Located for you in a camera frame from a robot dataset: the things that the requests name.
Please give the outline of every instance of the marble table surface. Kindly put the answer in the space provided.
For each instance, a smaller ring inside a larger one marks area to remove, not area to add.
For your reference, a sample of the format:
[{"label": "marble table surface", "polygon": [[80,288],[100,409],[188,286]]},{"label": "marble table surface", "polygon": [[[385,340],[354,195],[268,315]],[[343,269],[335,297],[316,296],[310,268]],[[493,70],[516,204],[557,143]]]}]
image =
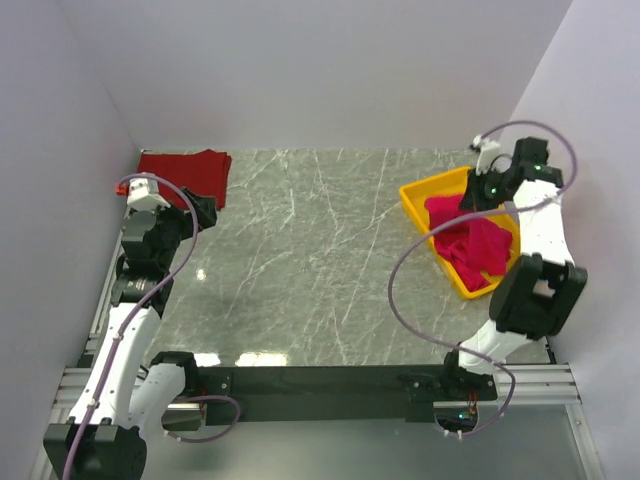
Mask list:
[{"label": "marble table surface", "polygon": [[[177,277],[147,361],[187,350],[201,365],[440,363],[446,350],[406,331],[386,286],[417,238],[398,188],[470,165],[463,151],[238,150],[227,206]],[[183,258],[183,242],[176,260]],[[489,297],[463,301],[431,252],[401,269],[397,303],[453,342],[486,321]],[[510,363],[548,363],[542,343]]]}]

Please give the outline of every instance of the black metal bar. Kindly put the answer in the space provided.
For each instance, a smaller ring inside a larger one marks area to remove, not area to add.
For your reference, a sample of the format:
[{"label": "black metal bar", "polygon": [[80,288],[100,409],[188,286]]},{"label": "black metal bar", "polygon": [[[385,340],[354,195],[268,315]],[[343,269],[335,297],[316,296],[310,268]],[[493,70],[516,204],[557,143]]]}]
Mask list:
[{"label": "black metal bar", "polygon": [[[199,368],[198,373],[207,393],[229,395],[240,402],[241,421],[405,418],[433,422],[433,402],[468,400],[468,393],[443,387],[443,368],[208,367]],[[497,398],[493,382],[475,391],[478,400]],[[210,403],[206,423],[229,424],[234,413],[232,405]]]}]

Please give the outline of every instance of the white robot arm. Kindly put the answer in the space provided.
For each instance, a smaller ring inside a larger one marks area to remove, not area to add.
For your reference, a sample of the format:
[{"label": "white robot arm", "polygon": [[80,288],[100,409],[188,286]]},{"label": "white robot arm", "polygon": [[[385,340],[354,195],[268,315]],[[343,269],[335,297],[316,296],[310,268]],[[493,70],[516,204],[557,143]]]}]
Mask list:
[{"label": "white robot arm", "polygon": [[[511,165],[504,171],[494,161],[505,156],[500,144],[476,137],[472,148],[479,152],[475,169],[469,171],[461,208],[489,210],[505,201],[516,208],[556,197],[562,187],[559,169],[547,165],[547,142],[537,138],[518,140]],[[561,199],[520,213],[520,258],[496,289],[490,319],[463,347],[504,362],[507,355],[562,328],[587,280],[587,272],[574,266],[564,238]],[[459,366],[470,373],[491,374],[493,365],[459,353]]]},{"label": "white robot arm", "polygon": [[[215,225],[215,199],[199,197],[186,188],[182,192],[194,207],[197,227]],[[136,178],[118,193],[127,195],[130,212],[122,225],[124,253],[116,264],[104,344],[67,422],[49,425],[45,434],[45,450],[59,478],[80,425],[84,430],[73,455],[72,478],[140,478],[146,442],[162,432],[162,417],[169,404],[181,396],[201,394],[198,367],[188,352],[158,354],[144,382],[136,386],[139,366],[173,286],[172,280],[166,281],[171,262],[180,242],[193,235],[194,219],[169,204],[155,180]],[[140,306],[152,290],[155,294]],[[129,322],[137,307],[141,308]],[[101,381],[103,388],[97,388]]]}]

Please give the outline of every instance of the black bracket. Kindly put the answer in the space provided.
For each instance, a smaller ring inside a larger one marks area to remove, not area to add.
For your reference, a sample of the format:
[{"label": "black bracket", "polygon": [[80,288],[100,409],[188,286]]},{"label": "black bracket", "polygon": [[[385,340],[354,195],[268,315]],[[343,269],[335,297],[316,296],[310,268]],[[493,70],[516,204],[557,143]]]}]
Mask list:
[{"label": "black bracket", "polygon": [[[548,292],[536,293],[539,280]],[[521,255],[493,292],[489,317],[500,332],[538,340],[557,335],[587,283],[587,271],[571,263],[545,262],[540,254]]]},{"label": "black bracket", "polygon": [[[53,471],[62,478],[64,464],[77,424],[51,424],[44,436],[44,449]],[[140,480],[147,460],[147,445],[138,428],[88,425],[76,453],[73,480]]]},{"label": "black bracket", "polygon": [[478,175],[475,168],[469,169],[460,209],[485,211],[498,208],[502,203],[513,200],[518,188],[525,181],[543,180],[553,183],[558,188],[562,187],[562,170],[547,165],[547,143],[546,140],[534,137],[519,139],[515,145],[511,165],[504,172],[489,170]]}]

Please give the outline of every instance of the metal frame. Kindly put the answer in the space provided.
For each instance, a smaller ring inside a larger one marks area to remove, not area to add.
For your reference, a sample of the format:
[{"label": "metal frame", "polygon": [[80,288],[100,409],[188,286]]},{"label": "metal frame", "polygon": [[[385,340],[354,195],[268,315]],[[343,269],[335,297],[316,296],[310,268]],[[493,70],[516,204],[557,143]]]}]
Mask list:
[{"label": "metal frame", "polygon": [[[86,358],[95,358],[97,351],[100,349],[104,332],[102,326],[106,324],[105,319],[109,311],[110,290],[115,280],[115,264],[118,256],[122,253],[120,248],[121,233],[118,236],[116,248],[109,264],[109,270],[104,282],[102,292],[96,308],[96,314],[93,319],[91,330],[85,347]],[[216,372],[222,373],[224,367],[213,367]],[[278,367],[278,368],[296,368],[296,367]],[[331,370],[341,367],[330,367]],[[368,368],[368,367],[350,367],[350,368]],[[510,365],[509,368],[516,375],[516,391],[512,400],[513,405],[565,405],[567,415],[570,420],[574,440],[577,450],[583,463],[588,480],[604,480],[605,476],[598,457],[597,450],[589,433],[589,429],[584,419],[584,413],[581,406],[580,395],[575,385],[571,368],[569,365]],[[56,392],[56,397],[52,406],[49,423],[63,423],[69,415],[71,407],[77,402],[78,398],[85,387],[91,369],[90,368],[67,368],[65,369],[60,386]],[[509,377],[501,372],[494,374],[496,381],[497,400],[481,401],[479,405],[496,405],[504,400],[509,390]],[[136,381],[134,389],[142,384]],[[459,407],[466,405],[466,402],[434,402],[434,408]],[[166,417],[175,416],[176,418],[186,418],[186,422],[193,421],[193,418],[200,417],[200,405],[198,404],[171,404],[165,414]],[[55,480],[51,464],[44,448],[41,447],[36,460],[34,462],[30,480]]]}]

